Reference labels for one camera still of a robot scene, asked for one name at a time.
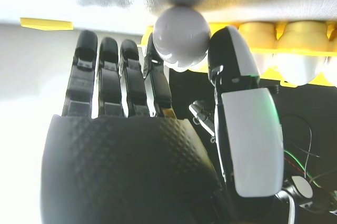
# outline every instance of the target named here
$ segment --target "red wire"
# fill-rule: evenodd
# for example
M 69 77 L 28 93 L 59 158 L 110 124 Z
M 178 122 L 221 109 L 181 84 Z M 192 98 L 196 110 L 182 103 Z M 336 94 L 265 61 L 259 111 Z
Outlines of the red wire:
M 304 174 L 304 171 L 299 169 L 299 167 L 297 167 L 296 165 L 294 165 L 291 161 L 289 161 L 287 158 L 284 158 L 292 167 L 294 167 L 295 169 L 297 169 L 298 171 L 300 171 L 302 174 Z

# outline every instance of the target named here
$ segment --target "white wall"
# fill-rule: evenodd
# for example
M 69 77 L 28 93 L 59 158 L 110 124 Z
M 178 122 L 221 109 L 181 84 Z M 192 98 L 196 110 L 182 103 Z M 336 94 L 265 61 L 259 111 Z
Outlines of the white wall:
M 0 25 L 0 223 L 41 223 L 41 157 L 51 117 L 62 112 L 79 33 Z M 96 33 L 98 46 L 105 36 L 119 45 L 141 38 Z

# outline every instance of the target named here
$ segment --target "textured grip pad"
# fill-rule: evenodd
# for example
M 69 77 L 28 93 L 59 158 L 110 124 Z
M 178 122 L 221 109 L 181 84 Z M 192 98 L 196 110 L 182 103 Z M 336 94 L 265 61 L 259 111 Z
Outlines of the textured grip pad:
M 44 224 L 190 223 L 220 187 L 188 120 L 55 115 L 42 163 Z

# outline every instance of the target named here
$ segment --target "yellow object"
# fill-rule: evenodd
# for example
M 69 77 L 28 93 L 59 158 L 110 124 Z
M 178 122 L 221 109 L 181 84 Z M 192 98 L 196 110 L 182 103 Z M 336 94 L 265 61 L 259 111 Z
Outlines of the yellow object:
M 22 27 L 44 30 L 44 31 L 59 31 L 73 30 L 73 23 L 68 21 L 58 20 L 40 20 L 38 18 L 20 18 Z
M 291 53 L 306 56 L 337 56 L 337 22 L 299 21 L 299 22 L 250 22 L 250 23 L 209 23 L 211 35 L 218 30 L 234 25 L 245 38 L 252 53 L 276 54 Z M 142 38 L 141 46 L 147 45 L 153 27 L 149 26 Z M 208 72 L 207 58 L 190 68 L 195 72 Z M 282 86 L 296 87 L 284 80 L 271 65 L 262 75 L 262 79 L 280 81 Z M 333 86 L 323 73 L 319 73 L 310 84 Z

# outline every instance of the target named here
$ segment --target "green wire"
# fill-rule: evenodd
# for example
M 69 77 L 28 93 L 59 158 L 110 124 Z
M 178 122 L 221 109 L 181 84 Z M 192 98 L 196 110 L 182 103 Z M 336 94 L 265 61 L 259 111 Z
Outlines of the green wire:
M 304 166 L 303 166 L 303 164 L 301 164 L 301 162 L 299 161 L 299 159 L 297 159 L 296 158 L 296 156 L 294 156 L 291 152 L 289 152 L 287 149 L 284 149 L 284 152 L 285 153 L 287 153 L 288 155 L 290 155 L 298 164 L 299 164 L 299 166 L 304 170 Z M 307 174 L 308 174 L 308 177 L 309 178 L 312 178 L 312 176 L 311 176 L 311 174 L 309 173 L 309 172 L 307 172 Z M 319 187 L 319 188 L 321 188 L 321 186 L 319 185 L 319 184 L 317 184 L 316 183 L 316 181 L 313 181 L 313 183 L 317 186 L 317 187 Z

